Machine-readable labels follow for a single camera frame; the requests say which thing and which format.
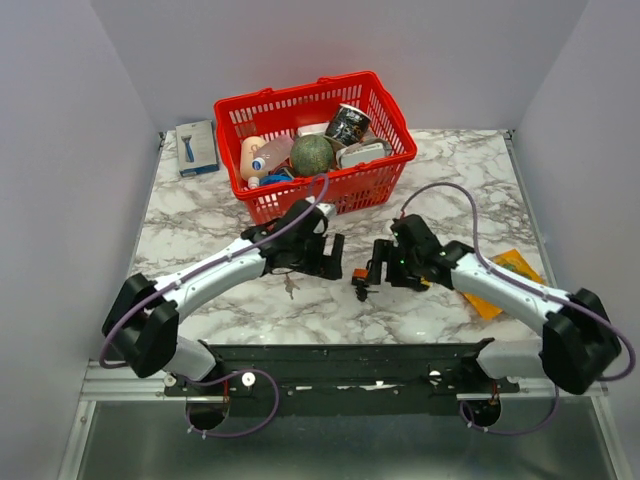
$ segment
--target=red basket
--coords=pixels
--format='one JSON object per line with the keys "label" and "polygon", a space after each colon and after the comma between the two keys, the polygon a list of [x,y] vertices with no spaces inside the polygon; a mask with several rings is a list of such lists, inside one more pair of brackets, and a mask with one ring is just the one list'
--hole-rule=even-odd
{"label": "red basket", "polygon": [[260,92],[216,102],[216,137],[222,161],[229,172],[231,188],[257,224],[281,217],[300,198],[317,195],[322,182],[309,189],[311,178],[276,183],[249,190],[240,176],[242,141],[252,135],[272,140],[293,136],[298,127],[331,120],[341,103],[363,110],[371,118],[373,133],[391,143],[393,155],[368,164],[329,173],[329,191],[324,202],[338,213],[385,203],[405,164],[418,148],[398,105],[373,72],[320,78],[316,83],[284,90]]}

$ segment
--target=white marble surface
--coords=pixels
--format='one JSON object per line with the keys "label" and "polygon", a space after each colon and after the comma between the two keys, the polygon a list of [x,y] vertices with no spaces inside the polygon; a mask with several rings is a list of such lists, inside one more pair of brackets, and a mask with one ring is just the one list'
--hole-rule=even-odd
{"label": "white marble surface", "polygon": [[[502,314],[482,320],[457,292],[392,288],[361,303],[350,285],[355,267],[371,256],[373,241],[418,187],[437,180],[469,189],[480,210],[480,245],[487,256],[517,248],[542,272],[542,261],[506,145],[495,131],[413,131],[419,153],[409,162],[387,204],[341,215],[328,233],[346,236],[344,278],[322,280],[294,273],[294,300],[284,275],[265,276],[219,296],[186,319],[180,333],[210,343],[425,343],[473,342],[486,337],[532,338],[522,323]],[[150,278],[182,269],[224,248],[250,225],[231,192],[227,172],[180,178],[174,132],[169,132],[136,253],[135,271]],[[440,188],[412,202],[445,243],[471,243],[470,207],[460,193]]]}

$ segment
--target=small keychain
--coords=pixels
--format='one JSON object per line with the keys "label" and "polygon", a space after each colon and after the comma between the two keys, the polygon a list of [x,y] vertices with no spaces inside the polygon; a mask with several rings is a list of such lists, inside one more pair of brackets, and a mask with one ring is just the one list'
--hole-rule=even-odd
{"label": "small keychain", "polygon": [[284,276],[284,291],[289,294],[289,296],[291,297],[291,300],[293,300],[293,290],[300,290],[300,287],[296,285],[296,283],[293,280],[291,280],[291,278],[289,277],[289,274],[287,273]]}

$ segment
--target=gray wall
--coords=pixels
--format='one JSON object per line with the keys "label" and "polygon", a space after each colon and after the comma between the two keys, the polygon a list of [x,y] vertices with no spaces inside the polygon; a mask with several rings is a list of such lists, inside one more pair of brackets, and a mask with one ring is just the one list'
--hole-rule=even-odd
{"label": "gray wall", "polygon": [[[637,0],[591,0],[529,106],[515,145],[559,280],[598,292],[613,322],[640,347],[638,25]],[[637,372],[611,385],[638,477],[639,388]]]}
{"label": "gray wall", "polygon": [[587,0],[92,0],[158,128],[374,70],[413,127],[513,128]]}
{"label": "gray wall", "polygon": [[52,479],[157,134],[87,1],[3,7],[0,477]]}

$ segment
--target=blue object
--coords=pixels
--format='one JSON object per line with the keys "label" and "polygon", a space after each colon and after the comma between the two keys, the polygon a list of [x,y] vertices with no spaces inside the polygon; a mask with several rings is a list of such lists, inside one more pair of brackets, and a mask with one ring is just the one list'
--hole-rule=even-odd
{"label": "blue object", "polygon": [[189,157],[189,160],[187,160],[189,163],[193,163],[196,161],[195,157],[193,156],[193,150],[191,150],[191,141],[189,140],[185,140],[184,142],[185,146],[187,147],[187,157]]}
{"label": "blue object", "polygon": [[267,175],[260,179],[260,186],[271,185],[273,183],[290,182],[291,178],[286,175]]}

